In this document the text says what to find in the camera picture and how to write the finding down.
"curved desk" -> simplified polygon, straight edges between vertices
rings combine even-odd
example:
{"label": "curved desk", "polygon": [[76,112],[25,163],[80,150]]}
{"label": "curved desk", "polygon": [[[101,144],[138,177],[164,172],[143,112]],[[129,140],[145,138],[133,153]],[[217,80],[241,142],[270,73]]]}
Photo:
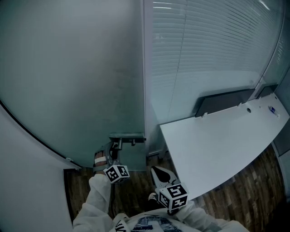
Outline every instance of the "curved desk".
{"label": "curved desk", "polygon": [[[280,117],[268,106],[274,107]],[[288,119],[280,100],[271,94],[205,117],[192,117],[160,127],[177,174],[189,190],[189,199],[193,199],[251,163]]]}

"metal bracket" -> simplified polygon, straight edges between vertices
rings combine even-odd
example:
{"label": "metal bracket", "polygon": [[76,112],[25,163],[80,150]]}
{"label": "metal bracket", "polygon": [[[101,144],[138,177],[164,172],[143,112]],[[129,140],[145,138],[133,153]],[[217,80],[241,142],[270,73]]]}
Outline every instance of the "metal bracket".
{"label": "metal bracket", "polygon": [[110,133],[109,138],[112,142],[118,143],[116,150],[122,150],[123,143],[135,146],[136,143],[144,143],[146,140],[143,133]]}
{"label": "metal bracket", "polygon": [[65,159],[69,162],[73,162],[73,159],[71,159],[71,158],[65,158]]}

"sneaker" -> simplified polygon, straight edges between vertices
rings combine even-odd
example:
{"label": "sneaker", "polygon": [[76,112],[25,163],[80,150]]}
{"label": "sneaker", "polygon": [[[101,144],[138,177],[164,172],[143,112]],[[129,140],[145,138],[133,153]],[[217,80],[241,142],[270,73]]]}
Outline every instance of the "sneaker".
{"label": "sneaker", "polygon": [[150,201],[151,199],[157,201],[157,197],[158,196],[156,193],[150,193],[150,195],[148,197],[148,201]]}

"small object on desk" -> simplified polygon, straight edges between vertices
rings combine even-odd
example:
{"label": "small object on desk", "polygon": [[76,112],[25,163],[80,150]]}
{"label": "small object on desk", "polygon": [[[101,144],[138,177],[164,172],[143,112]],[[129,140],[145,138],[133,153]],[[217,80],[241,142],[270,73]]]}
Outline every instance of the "small object on desk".
{"label": "small object on desk", "polygon": [[275,115],[277,116],[277,118],[280,118],[280,114],[275,110],[274,107],[269,106],[269,110],[270,110],[273,114],[275,114]]}

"person's arm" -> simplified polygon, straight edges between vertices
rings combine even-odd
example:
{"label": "person's arm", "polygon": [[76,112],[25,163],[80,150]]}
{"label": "person's arm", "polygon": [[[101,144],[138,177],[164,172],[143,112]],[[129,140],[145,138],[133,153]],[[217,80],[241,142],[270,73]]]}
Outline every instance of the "person's arm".
{"label": "person's arm", "polygon": [[223,219],[215,219],[214,217],[206,214],[202,208],[195,208],[192,201],[189,201],[185,207],[181,208],[175,216],[180,222],[183,222],[202,232],[248,232],[248,230],[239,222],[227,222]]}
{"label": "person's arm", "polygon": [[[96,158],[102,156],[103,154],[99,153]],[[108,232],[113,227],[113,220],[108,215],[111,183],[103,171],[97,173],[99,174],[90,178],[91,191],[86,203],[82,205],[81,211],[73,221],[74,232]]]}

